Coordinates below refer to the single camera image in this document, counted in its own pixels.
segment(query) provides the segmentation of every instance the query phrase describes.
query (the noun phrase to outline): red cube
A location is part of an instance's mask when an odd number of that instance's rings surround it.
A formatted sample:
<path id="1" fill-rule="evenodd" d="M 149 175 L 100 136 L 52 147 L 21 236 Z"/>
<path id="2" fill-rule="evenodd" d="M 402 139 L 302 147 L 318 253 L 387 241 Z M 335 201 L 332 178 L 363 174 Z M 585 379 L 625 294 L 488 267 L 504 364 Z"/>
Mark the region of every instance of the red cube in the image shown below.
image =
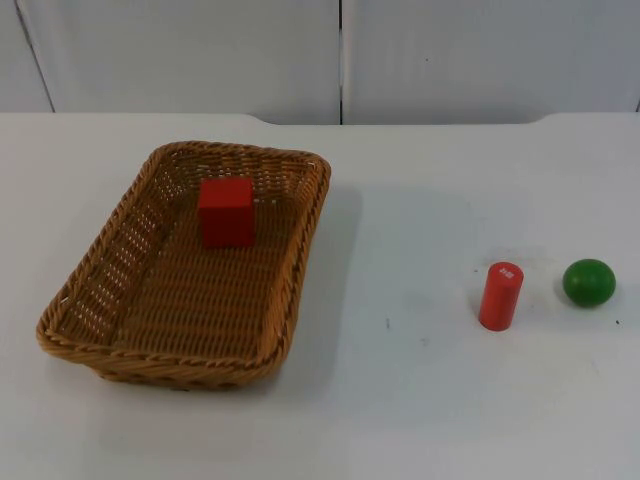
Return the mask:
<path id="1" fill-rule="evenodd" d="M 202 182 L 198 218 L 205 248 L 252 246 L 255 224 L 251 179 L 226 177 Z"/>

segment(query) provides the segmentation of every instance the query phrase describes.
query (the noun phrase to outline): white wall panel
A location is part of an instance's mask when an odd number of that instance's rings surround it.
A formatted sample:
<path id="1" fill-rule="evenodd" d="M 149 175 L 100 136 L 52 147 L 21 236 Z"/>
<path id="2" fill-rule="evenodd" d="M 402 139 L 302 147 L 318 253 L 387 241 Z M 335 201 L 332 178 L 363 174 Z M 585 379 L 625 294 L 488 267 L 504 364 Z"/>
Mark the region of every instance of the white wall panel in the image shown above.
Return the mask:
<path id="1" fill-rule="evenodd" d="M 638 0 L 343 0 L 346 123 L 635 111 Z"/>
<path id="2" fill-rule="evenodd" d="M 13 0 L 0 0 L 0 111 L 50 110 Z"/>
<path id="3" fill-rule="evenodd" d="M 20 0 L 57 111 L 336 123 L 336 0 Z"/>

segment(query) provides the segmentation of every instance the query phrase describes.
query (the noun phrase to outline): green ball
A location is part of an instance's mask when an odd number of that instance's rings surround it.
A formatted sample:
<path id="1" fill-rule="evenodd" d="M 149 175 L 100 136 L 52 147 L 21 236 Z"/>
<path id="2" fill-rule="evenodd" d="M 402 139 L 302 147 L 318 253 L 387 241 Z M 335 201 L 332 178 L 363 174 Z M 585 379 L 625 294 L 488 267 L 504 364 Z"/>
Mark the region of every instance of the green ball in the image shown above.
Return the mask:
<path id="1" fill-rule="evenodd" d="M 578 260 L 564 272 L 562 288 L 576 305 L 595 307 L 611 298 L 616 289 L 616 277 L 600 260 Z"/>

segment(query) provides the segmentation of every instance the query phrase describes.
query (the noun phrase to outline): woven basket weave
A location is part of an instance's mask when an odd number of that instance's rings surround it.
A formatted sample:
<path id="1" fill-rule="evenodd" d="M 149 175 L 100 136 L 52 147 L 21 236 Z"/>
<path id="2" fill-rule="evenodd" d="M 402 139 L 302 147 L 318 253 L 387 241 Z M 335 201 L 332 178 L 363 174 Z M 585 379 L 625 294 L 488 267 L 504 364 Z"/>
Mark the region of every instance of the woven basket weave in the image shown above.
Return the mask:
<path id="1" fill-rule="evenodd" d="M 205 178 L 254 182 L 256 245 L 205 250 Z M 317 155 L 206 142 L 155 150 L 37 327 L 48 353 L 102 377 L 244 385 L 284 361 L 329 188 Z"/>

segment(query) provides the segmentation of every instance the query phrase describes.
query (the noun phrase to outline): basket rim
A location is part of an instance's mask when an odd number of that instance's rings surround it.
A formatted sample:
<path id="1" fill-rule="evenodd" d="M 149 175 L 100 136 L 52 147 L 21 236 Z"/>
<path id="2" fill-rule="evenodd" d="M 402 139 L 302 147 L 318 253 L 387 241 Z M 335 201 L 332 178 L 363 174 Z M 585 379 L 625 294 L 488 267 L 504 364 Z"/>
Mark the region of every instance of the basket rim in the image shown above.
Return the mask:
<path id="1" fill-rule="evenodd" d="M 282 329 L 277 332 L 278 340 L 273 350 L 268 354 L 263 354 L 260 357 L 252 359 L 242 359 L 237 357 L 220 357 L 220 358 L 206 358 L 201 356 L 186 356 L 178 354 L 163 354 L 163 353 L 149 353 L 136 350 L 128 350 L 122 348 L 114 348 L 109 345 L 99 345 L 95 343 L 78 342 L 74 339 L 68 338 L 65 335 L 57 332 L 58 322 L 64 317 L 67 311 L 67 306 L 64 304 L 66 298 L 73 295 L 74 291 L 79 289 L 86 278 L 91 273 L 92 268 L 98 265 L 99 261 L 93 261 L 94 258 L 100 258 L 102 254 L 109 248 L 111 241 L 118 231 L 118 227 L 124 222 L 126 215 L 130 207 L 137 201 L 139 192 L 154 178 L 154 174 L 161 165 L 161 162 L 167 155 L 172 155 L 178 151 L 183 151 L 189 148 L 216 148 L 216 147 L 229 147 L 235 148 L 240 151 L 252 151 L 259 152 L 263 155 L 286 155 L 295 157 L 297 155 L 304 155 L 307 163 L 312 162 L 316 169 L 320 172 L 320 181 L 315 185 L 315 195 L 313 201 L 309 202 L 305 206 L 305 210 L 300 215 L 299 221 L 296 224 L 296 231 L 298 229 L 306 228 L 313 221 L 312 204 L 317 204 L 318 211 L 322 207 L 325 196 L 329 189 L 329 178 L 331 176 L 331 167 L 329 163 L 321 156 L 302 150 L 290 150 L 280 149 L 273 147 L 259 147 L 255 145 L 245 145 L 236 143 L 225 142 L 208 142 L 208 141 L 184 141 L 184 142 L 171 142 L 157 147 L 149 155 L 148 159 L 142 165 L 136 178 L 131 186 L 127 189 L 126 193 L 122 196 L 117 206 L 107 219 L 105 225 L 101 228 L 98 236 L 92 242 L 88 251 L 82 257 L 80 263 L 75 267 L 68 279 L 57 292 L 53 299 L 49 302 L 49 305 L 42 313 L 37 327 L 36 337 L 41 348 L 46 352 L 64 358 L 74 363 L 82 363 L 88 366 L 95 366 L 95 363 L 99 362 L 100 368 L 105 366 L 105 361 L 108 364 L 112 364 L 118 370 L 128 370 L 126 365 L 130 362 L 149 362 L 149 367 L 158 368 L 166 366 L 176 366 L 193 369 L 234 369 L 234 370 L 256 370 L 264 368 L 272 364 L 275 359 L 284 351 L 288 351 L 288 346 L 291 342 L 291 332 L 288 328 L 288 320 L 291 316 L 291 310 L 294 304 L 299 301 L 300 294 L 291 295 L 288 299 L 286 307 L 286 315 L 283 319 Z M 291 270 L 294 270 L 296 265 L 299 265 L 302 253 L 302 242 L 296 251 L 296 260 L 291 265 Z M 304 267 L 299 269 L 300 275 L 302 275 L 301 282 L 304 280 Z M 140 368 L 132 368 L 132 371 L 139 372 Z"/>

